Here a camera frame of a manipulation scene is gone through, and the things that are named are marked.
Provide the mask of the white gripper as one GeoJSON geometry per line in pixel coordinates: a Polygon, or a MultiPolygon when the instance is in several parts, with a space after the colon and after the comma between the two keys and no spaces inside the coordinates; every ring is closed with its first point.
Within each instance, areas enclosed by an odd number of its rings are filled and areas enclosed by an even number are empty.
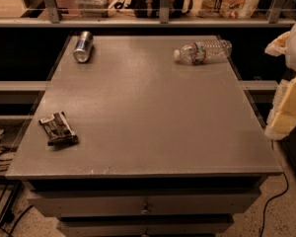
{"type": "MultiPolygon", "coordinates": [[[[296,71],[296,24],[267,45],[264,52],[271,56],[285,55],[286,66],[296,71]]],[[[266,120],[264,134],[268,139],[281,140],[296,126],[296,77],[282,79],[276,88],[272,109],[266,120]]]]}

